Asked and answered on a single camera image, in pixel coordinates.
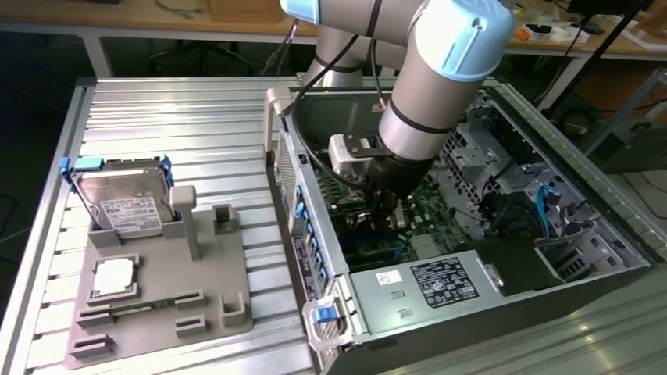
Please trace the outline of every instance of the hard drive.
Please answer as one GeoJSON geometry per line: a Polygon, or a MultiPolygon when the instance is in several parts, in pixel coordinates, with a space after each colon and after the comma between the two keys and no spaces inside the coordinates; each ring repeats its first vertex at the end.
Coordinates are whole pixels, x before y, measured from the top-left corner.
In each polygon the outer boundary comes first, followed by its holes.
{"type": "Polygon", "coordinates": [[[95,229],[115,230],[121,238],[162,234],[163,223],[177,220],[170,206],[170,167],[166,157],[106,162],[102,158],[78,159],[66,178],[82,197],[95,229]]]}

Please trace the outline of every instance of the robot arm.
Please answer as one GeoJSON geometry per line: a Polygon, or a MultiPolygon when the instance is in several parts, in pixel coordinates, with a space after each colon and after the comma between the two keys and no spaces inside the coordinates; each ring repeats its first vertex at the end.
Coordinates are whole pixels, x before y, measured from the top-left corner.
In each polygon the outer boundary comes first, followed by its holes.
{"type": "Polygon", "coordinates": [[[282,6],[299,19],[330,27],[322,28],[321,40],[327,44],[318,43],[311,77],[331,61],[331,53],[341,51],[333,49],[353,34],[366,36],[333,69],[333,76],[338,73],[346,79],[327,81],[326,77],[325,84],[361,83],[370,38],[387,43],[383,48],[395,45],[399,55],[399,46],[407,47],[379,124],[379,138],[393,155],[375,158],[369,171],[374,189],[405,196],[427,174],[501,62],[513,35],[513,14],[498,0],[282,0],[282,6]]]}

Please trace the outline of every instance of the gray floor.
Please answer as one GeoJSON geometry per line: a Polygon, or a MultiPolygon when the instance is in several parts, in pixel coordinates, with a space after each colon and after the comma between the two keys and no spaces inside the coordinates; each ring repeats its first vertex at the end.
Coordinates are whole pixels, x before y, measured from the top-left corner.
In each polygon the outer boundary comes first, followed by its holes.
{"type": "MultiPolygon", "coordinates": [[[[177,41],[106,38],[105,46],[118,77],[193,77],[199,75],[197,52],[169,58],[151,69],[150,56],[169,51],[177,41]]],[[[259,72],[277,45],[241,44],[239,53],[255,64],[259,72]]],[[[313,60],[313,46],[294,46],[289,61],[279,72],[293,75],[305,71],[313,60]]],[[[534,67],[535,58],[509,56],[498,68],[527,98],[551,80],[561,61],[534,67]]],[[[0,173],[6,177],[0,194],[14,197],[19,206],[10,217],[0,241],[30,228],[49,173],[55,144],[78,77],[91,77],[85,45],[77,37],[35,34],[0,34],[0,173]]],[[[207,59],[207,75],[243,76],[246,68],[217,55],[207,59]]],[[[577,97],[565,108],[582,106],[577,97]]],[[[0,225],[12,209],[12,201],[0,195],[0,225]]],[[[0,256],[20,262],[30,231],[0,242],[0,256]]],[[[11,293],[16,266],[0,261],[0,314],[11,293]]]]}

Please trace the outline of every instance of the cardboard box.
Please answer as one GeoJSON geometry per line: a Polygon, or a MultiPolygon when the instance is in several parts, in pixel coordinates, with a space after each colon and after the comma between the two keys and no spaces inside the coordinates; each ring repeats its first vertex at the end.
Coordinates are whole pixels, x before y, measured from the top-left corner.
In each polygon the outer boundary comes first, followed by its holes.
{"type": "Polygon", "coordinates": [[[278,23],[285,17],[279,0],[209,0],[217,22],[278,23]]]}

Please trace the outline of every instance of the sticker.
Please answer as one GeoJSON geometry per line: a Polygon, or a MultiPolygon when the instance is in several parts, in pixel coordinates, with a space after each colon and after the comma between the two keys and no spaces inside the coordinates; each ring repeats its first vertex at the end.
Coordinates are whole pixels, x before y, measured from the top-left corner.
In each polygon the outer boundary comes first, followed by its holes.
{"type": "Polygon", "coordinates": [[[101,205],[118,233],[161,229],[163,226],[154,197],[115,199],[102,201],[101,205]]]}
{"type": "Polygon", "coordinates": [[[403,281],[398,270],[377,273],[375,277],[378,277],[378,282],[381,285],[401,283],[403,281]]]}
{"type": "Polygon", "coordinates": [[[449,258],[410,268],[427,304],[434,309],[479,297],[459,258],[449,258]]]}

